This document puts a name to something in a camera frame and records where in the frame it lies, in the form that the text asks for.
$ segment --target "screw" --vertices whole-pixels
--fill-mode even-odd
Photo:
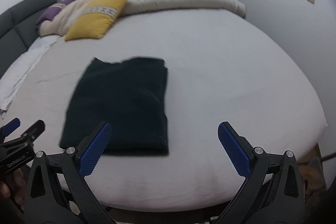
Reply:
[[[254,149],[254,152],[256,152],[257,154],[262,154],[264,152],[264,150],[261,147],[256,147]]]
[[[288,157],[290,157],[290,158],[294,157],[294,154],[293,154],[292,151],[287,151],[287,152],[286,152],[286,155],[287,155]]]
[[[68,149],[67,149],[67,153],[68,154],[72,154],[73,152],[75,152],[75,148],[74,147],[69,147]]]
[[[38,151],[37,153],[36,153],[36,156],[38,157],[38,158],[40,158],[40,157],[42,157],[43,156],[43,151]]]

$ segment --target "headboard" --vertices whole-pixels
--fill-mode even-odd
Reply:
[[[38,38],[36,21],[59,0],[23,0],[0,15],[0,78]]]

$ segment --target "folded garment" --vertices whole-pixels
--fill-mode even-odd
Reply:
[[[122,63],[94,59],[69,103],[60,147],[77,146],[100,121],[112,126],[105,153],[168,154],[164,60],[133,58]]]

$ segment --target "fitted sheet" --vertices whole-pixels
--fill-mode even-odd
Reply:
[[[93,57],[157,57],[169,70],[165,99],[169,155],[103,155],[86,181],[104,205],[167,212],[230,200],[244,178],[217,137],[229,121],[252,146],[297,158],[326,126],[312,85],[266,34],[227,10],[168,10],[119,19],[100,40],[56,43],[28,75],[0,126],[18,117],[18,137],[38,119],[35,151],[60,153],[66,109]]]

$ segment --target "blue gripper pad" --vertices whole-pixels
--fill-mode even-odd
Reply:
[[[2,136],[4,137],[9,136],[19,126],[20,126],[20,120],[18,118],[11,120],[8,124],[1,127]]]
[[[78,173],[81,178],[91,175],[111,136],[111,125],[105,123],[80,158]]]
[[[223,122],[218,127],[218,138],[236,168],[237,173],[242,177],[248,178],[251,174],[250,160]]]

